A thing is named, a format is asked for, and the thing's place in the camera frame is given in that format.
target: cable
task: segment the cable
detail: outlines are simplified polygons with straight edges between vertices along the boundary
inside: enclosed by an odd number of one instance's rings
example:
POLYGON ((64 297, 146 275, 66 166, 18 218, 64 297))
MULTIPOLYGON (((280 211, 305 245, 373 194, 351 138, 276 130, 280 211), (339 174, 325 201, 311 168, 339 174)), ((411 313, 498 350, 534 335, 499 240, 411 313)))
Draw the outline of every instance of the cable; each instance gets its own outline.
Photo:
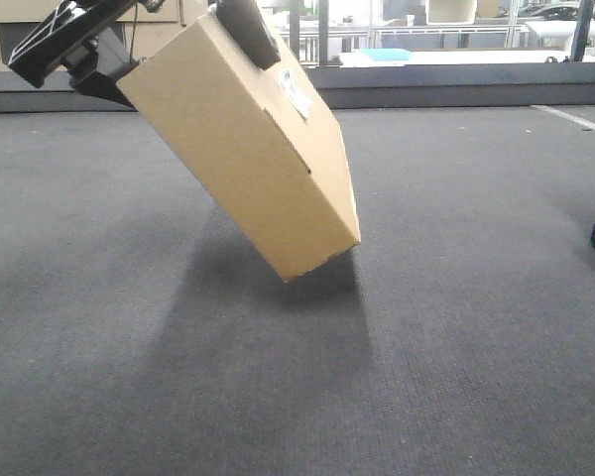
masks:
POLYGON ((135 18, 132 21, 132 37, 130 37, 130 60, 133 60, 133 52, 135 50, 135 33, 137 33, 137 22, 139 19, 139 4, 135 3, 135 18))

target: parked car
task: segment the parked car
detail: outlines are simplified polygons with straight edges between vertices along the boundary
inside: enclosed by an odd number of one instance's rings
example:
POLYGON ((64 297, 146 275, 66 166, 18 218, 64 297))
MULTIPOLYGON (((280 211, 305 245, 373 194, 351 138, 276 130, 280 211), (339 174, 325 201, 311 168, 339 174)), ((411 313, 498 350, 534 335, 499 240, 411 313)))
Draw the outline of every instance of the parked car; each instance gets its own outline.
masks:
MULTIPOLYGON (((527 5, 518 11, 520 18, 538 17, 545 21, 577 21, 579 15, 579 2, 564 2, 549 5, 527 5)), ((595 20, 595 7, 593 8, 593 20, 595 20)))

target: glass window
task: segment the glass window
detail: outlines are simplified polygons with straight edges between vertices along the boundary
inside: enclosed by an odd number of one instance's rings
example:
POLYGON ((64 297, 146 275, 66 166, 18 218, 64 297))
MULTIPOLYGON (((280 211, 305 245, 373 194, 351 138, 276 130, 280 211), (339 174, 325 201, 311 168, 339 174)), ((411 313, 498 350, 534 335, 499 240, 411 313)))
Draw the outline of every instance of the glass window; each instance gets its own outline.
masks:
MULTIPOLYGON (((258 3, 289 42, 291 1, 258 3)), ((346 66, 564 60, 578 12, 579 2, 559 0, 302 0, 299 58, 346 66), (326 4, 321 59, 318 20, 326 4)), ((584 60, 595 61, 595 28, 584 60)))

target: gray carpet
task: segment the gray carpet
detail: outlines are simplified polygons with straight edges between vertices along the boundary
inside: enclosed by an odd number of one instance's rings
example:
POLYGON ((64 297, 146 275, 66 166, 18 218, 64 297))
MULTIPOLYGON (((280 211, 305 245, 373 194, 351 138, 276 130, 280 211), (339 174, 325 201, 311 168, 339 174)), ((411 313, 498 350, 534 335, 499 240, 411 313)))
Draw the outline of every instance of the gray carpet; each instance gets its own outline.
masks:
POLYGON ((0 115, 0 476, 595 475, 595 131, 336 115, 288 285, 139 115, 0 115))

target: blue object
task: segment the blue object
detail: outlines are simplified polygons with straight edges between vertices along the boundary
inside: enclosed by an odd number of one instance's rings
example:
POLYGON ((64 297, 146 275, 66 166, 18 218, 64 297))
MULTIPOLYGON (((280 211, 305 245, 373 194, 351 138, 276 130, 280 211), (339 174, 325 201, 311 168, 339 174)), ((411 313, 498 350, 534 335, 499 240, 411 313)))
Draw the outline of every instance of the blue object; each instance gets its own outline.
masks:
POLYGON ((355 51, 373 61, 407 61, 412 54, 403 48, 360 48, 355 51))

